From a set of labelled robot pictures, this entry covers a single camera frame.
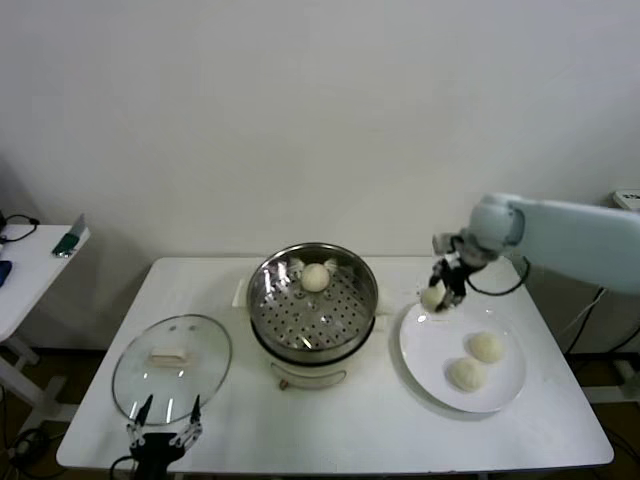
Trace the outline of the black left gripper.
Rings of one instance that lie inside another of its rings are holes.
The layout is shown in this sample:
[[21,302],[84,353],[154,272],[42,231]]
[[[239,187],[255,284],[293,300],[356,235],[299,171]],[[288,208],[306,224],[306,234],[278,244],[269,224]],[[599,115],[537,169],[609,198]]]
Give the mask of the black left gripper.
[[191,411],[189,423],[177,434],[143,433],[153,402],[150,394],[139,409],[132,423],[126,426],[130,453],[137,462],[134,480],[168,479],[168,467],[181,459],[185,448],[191,448],[202,434],[200,396],[197,395]]

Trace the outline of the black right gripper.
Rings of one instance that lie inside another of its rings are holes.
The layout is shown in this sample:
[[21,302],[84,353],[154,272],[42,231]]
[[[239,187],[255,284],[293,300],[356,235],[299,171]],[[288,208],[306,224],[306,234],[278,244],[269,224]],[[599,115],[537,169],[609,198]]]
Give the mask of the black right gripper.
[[445,284],[445,291],[439,311],[445,312],[456,308],[465,299],[467,269],[457,254],[448,254],[438,260],[432,267],[428,287],[436,287],[440,282]]

